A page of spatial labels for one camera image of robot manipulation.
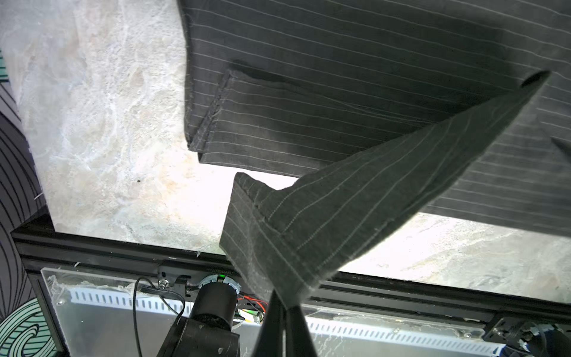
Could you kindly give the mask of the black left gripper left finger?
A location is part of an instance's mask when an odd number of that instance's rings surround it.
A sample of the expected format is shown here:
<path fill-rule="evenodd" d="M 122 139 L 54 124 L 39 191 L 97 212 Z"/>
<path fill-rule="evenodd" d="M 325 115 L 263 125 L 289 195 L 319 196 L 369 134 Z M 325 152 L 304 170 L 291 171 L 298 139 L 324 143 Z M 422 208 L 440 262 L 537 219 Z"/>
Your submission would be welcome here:
<path fill-rule="evenodd" d="M 286 310 L 278 294 L 273 291 L 253 357 L 282 357 L 285 352 Z"/>

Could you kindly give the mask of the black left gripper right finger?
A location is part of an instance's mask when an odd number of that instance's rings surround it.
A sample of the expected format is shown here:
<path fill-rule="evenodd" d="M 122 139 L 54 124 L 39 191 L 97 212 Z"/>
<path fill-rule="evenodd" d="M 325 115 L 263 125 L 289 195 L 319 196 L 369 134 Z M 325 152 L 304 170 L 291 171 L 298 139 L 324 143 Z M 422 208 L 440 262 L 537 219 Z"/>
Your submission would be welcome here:
<path fill-rule="evenodd" d="M 318 356 L 300 306 L 285 311 L 285 355 L 287 357 Z"/>

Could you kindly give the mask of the dark grey pinstripe shirt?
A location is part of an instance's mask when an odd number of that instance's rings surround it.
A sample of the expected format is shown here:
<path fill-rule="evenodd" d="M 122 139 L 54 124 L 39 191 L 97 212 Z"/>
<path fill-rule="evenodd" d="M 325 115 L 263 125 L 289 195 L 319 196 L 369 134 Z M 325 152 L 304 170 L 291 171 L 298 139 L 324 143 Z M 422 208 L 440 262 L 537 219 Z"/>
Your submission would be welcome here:
<path fill-rule="evenodd" d="M 220 245 L 288 306 L 419 211 L 570 235 L 568 1 L 180 1 Z"/>

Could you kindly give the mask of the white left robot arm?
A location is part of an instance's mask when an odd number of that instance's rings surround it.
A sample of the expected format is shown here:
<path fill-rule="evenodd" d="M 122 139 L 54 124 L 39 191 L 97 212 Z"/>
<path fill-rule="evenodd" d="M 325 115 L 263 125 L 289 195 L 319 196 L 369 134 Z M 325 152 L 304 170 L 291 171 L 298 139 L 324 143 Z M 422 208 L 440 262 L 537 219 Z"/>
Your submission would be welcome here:
<path fill-rule="evenodd" d="M 239 287 L 228 276 L 211 275 L 198 288 L 190 316 L 180 312 L 159 356 L 239 356 L 239 335 L 232 331 Z M 273 292 L 252 352 L 253 356 L 316 356 L 299 306 L 287 308 Z"/>

